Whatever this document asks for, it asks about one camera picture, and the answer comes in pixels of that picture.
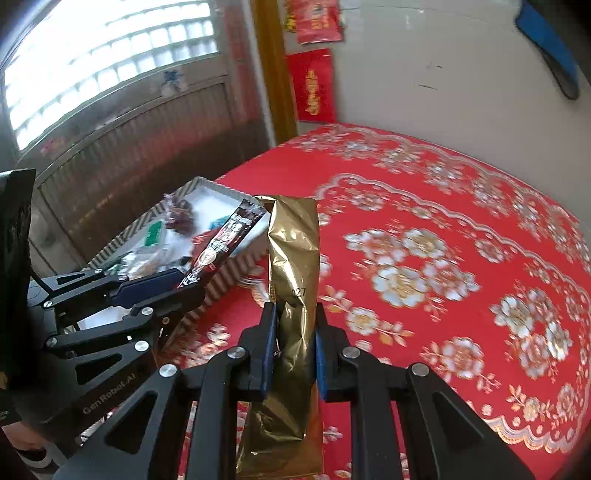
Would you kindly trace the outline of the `Nescafe coffee stick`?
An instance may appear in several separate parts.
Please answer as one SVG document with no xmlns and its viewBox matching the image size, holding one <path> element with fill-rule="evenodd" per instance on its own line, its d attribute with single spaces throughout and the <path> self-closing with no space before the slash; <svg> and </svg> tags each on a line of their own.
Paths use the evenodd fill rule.
<svg viewBox="0 0 591 480">
<path fill-rule="evenodd" d="M 252 228 L 266 214 L 266 208 L 259 201 L 242 200 L 238 208 L 225 220 L 214 235 L 192 261 L 177 288 L 182 289 L 191 285 L 204 286 L 228 260 Z"/>
</svg>

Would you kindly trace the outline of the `wooden door frame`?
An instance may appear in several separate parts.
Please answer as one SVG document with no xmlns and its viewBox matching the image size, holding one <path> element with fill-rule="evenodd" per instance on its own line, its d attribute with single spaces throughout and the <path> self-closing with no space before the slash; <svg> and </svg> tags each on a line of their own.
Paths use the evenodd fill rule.
<svg viewBox="0 0 591 480">
<path fill-rule="evenodd" d="M 279 3 L 276 0 L 253 0 L 254 35 L 259 49 L 259 61 L 266 85 L 271 124 L 277 144 L 297 136 L 296 108 L 291 93 L 287 54 L 283 44 L 283 26 L 280 23 Z"/>
</svg>

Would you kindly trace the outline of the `upper red wall decoration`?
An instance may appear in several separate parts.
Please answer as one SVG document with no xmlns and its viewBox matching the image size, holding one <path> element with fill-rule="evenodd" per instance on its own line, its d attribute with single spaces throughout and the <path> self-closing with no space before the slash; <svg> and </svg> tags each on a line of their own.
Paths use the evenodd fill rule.
<svg viewBox="0 0 591 480">
<path fill-rule="evenodd" d="M 344 39 L 337 0 L 284 1 L 284 29 L 294 33 L 300 45 L 335 43 Z"/>
</svg>

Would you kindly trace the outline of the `blue black slipper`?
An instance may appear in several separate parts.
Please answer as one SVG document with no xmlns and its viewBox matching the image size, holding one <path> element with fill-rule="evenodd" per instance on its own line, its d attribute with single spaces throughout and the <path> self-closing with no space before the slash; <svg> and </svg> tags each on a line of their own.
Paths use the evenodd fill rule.
<svg viewBox="0 0 591 480">
<path fill-rule="evenodd" d="M 522 1 L 515 25 L 538 49 L 562 94 L 568 100 L 577 100 L 580 95 L 578 65 L 550 22 L 531 1 Z"/>
</svg>

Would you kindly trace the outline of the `red wall decoration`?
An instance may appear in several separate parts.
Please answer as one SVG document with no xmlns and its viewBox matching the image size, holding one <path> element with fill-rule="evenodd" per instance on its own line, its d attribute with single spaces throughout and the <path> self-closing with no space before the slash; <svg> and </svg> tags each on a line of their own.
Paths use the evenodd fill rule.
<svg viewBox="0 0 591 480">
<path fill-rule="evenodd" d="M 344 39 L 337 0 L 284 1 L 284 29 L 294 33 L 300 45 L 335 43 Z"/>
<path fill-rule="evenodd" d="M 297 120 L 332 123 L 337 120 L 334 62 L 329 48 L 287 55 Z"/>
</svg>

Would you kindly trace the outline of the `blue snack packet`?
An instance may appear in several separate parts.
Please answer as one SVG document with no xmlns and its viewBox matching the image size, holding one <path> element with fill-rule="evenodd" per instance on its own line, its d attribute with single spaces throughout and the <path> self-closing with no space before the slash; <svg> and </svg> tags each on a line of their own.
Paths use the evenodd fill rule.
<svg viewBox="0 0 591 480">
<path fill-rule="evenodd" d="M 217 218 L 214 221 L 211 221 L 211 224 L 209 225 L 209 229 L 211 229 L 211 231 L 219 229 L 228 221 L 229 218 L 230 218 L 230 216 L 226 215 L 226 216 Z"/>
</svg>

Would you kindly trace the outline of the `green lidded jelly cup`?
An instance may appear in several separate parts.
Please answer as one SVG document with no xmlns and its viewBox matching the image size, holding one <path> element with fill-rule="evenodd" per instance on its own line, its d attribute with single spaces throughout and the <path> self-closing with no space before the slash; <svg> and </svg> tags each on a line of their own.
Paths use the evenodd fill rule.
<svg viewBox="0 0 591 480">
<path fill-rule="evenodd" d="M 158 247 L 165 241 L 166 227 L 161 221 L 155 221 L 148 226 L 144 239 L 142 240 L 142 247 Z"/>
</svg>

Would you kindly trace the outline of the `red floral tablecloth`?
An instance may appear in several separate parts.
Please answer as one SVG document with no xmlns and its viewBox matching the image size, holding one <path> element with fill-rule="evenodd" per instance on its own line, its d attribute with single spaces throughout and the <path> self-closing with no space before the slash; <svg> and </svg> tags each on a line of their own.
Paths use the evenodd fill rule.
<svg viewBox="0 0 591 480">
<path fill-rule="evenodd" d="M 590 422 L 590 250 L 576 218 L 458 152 L 329 125 L 221 177 L 318 200 L 318 296 L 381 362 L 432 367 L 539 479 Z"/>
</svg>

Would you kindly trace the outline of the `brown wooden door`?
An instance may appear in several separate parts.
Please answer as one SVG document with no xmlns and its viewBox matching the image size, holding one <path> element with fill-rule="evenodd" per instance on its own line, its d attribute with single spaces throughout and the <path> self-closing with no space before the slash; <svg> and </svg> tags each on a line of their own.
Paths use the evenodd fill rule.
<svg viewBox="0 0 591 480">
<path fill-rule="evenodd" d="M 270 145 L 243 1 L 5 1 L 1 166 L 36 172 L 41 275 L 97 260 L 162 197 Z"/>
</svg>

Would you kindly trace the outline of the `dried dates plastic bag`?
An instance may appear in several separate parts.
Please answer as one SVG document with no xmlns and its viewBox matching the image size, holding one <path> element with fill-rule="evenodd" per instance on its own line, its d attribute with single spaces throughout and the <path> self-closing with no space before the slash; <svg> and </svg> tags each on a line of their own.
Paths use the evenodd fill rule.
<svg viewBox="0 0 591 480">
<path fill-rule="evenodd" d="M 192 235 L 195 231 L 192 205 L 185 199 L 173 194 L 165 194 L 163 201 L 166 228 L 180 235 Z"/>
</svg>

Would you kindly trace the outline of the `striped white cardboard box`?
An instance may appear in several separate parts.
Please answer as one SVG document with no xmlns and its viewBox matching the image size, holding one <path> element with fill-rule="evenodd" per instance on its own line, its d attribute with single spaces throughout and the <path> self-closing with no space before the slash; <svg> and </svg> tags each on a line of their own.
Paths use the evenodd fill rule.
<svg viewBox="0 0 591 480">
<path fill-rule="evenodd" d="M 204 177 L 195 177 L 186 184 L 179 187 L 174 195 L 185 199 L 193 207 L 195 219 L 195 231 L 190 236 L 184 236 L 166 229 L 165 241 L 162 245 L 173 248 L 173 256 L 169 266 L 173 262 L 192 254 L 195 244 L 193 239 L 198 235 L 207 234 L 211 229 L 211 221 L 217 218 L 231 215 L 242 200 L 250 199 L 252 196 L 235 189 L 223 186 Z M 124 230 L 117 234 L 102 250 L 100 250 L 88 263 L 92 269 L 101 268 L 105 270 L 107 264 L 126 253 L 142 247 L 148 226 L 155 221 L 161 220 L 164 223 L 164 201 L 161 200 L 140 217 L 129 224 Z M 259 223 L 246 235 L 242 243 L 231 253 L 228 260 L 216 273 L 211 282 L 207 285 L 207 294 L 204 305 L 211 306 L 212 303 L 221 299 L 228 292 L 232 285 L 242 281 L 242 278 L 249 274 L 259 259 L 266 255 L 269 242 L 266 231 L 269 227 L 270 215 L 265 214 Z"/>
</svg>

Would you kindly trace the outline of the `gold foil packet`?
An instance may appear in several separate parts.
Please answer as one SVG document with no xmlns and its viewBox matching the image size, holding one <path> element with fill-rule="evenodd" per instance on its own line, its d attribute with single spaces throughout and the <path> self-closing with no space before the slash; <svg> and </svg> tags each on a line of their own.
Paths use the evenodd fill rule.
<svg viewBox="0 0 591 480">
<path fill-rule="evenodd" d="M 266 399 L 249 407 L 236 458 L 240 479 L 304 479 L 322 472 L 315 366 L 320 228 L 311 198 L 263 196 L 270 213 L 269 299 L 276 354 Z"/>
</svg>

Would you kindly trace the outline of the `clear bag of nuts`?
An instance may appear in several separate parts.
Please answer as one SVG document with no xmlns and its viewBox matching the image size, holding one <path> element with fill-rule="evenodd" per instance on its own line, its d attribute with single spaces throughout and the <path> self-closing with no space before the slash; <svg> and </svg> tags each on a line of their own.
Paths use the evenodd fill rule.
<svg viewBox="0 0 591 480">
<path fill-rule="evenodd" d="M 173 248 L 167 245 L 143 246 L 126 253 L 117 274 L 136 280 L 163 271 L 171 261 Z"/>
</svg>

